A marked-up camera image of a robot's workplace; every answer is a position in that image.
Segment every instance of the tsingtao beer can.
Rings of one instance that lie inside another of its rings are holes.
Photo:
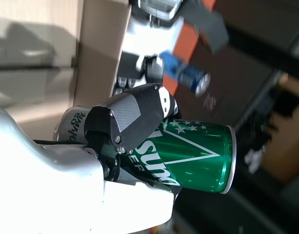
[[[229,191],[236,165],[232,127],[168,118],[121,165],[137,176],[207,192]]]

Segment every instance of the cardboard box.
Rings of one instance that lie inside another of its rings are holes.
[[[128,0],[0,0],[0,107],[51,140],[69,107],[111,96],[130,14]]]
[[[74,105],[94,106],[111,97],[131,8],[127,0],[86,0]]]
[[[76,65],[83,0],[0,0],[0,67]]]

